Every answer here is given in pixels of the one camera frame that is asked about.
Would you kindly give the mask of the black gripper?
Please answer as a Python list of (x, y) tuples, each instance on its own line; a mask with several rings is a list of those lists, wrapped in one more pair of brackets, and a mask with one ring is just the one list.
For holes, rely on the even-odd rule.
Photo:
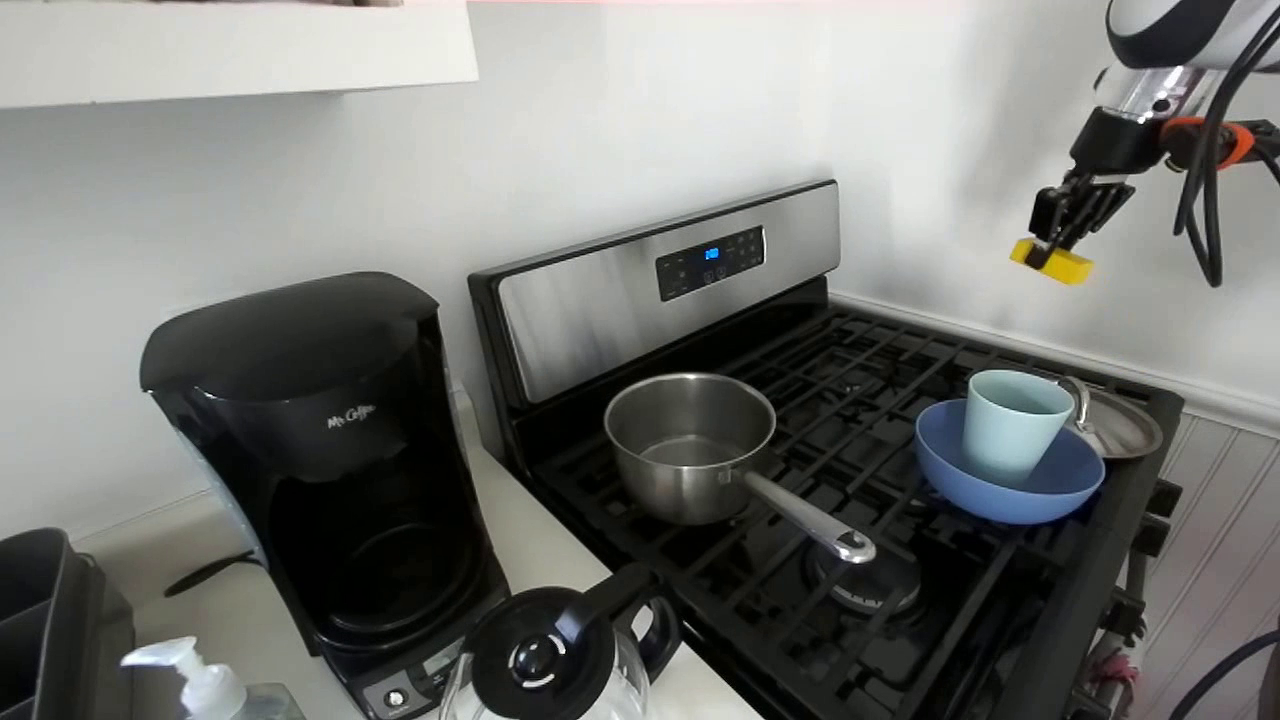
[(1095, 109), (1077, 133), (1063, 188), (1039, 188), (1029, 233), (1046, 248), (1077, 248), (1103, 229), (1128, 201), (1133, 174), (1162, 158), (1162, 125), (1136, 125)]

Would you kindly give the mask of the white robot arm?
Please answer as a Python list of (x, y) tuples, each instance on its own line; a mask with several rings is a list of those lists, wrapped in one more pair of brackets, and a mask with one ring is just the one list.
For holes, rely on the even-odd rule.
[(1107, 0), (1103, 36), (1115, 63), (1095, 78), (1099, 105), (1067, 148), (1072, 167), (1037, 192), (1016, 254), (1032, 268), (1072, 259), (1133, 201), (1133, 174), (1168, 163), (1182, 174), (1172, 233), (1215, 275), (1215, 174), (1275, 167), (1275, 125), (1233, 120), (1228, 109), (1251, 75), (1280, 68), (1280, 0)]

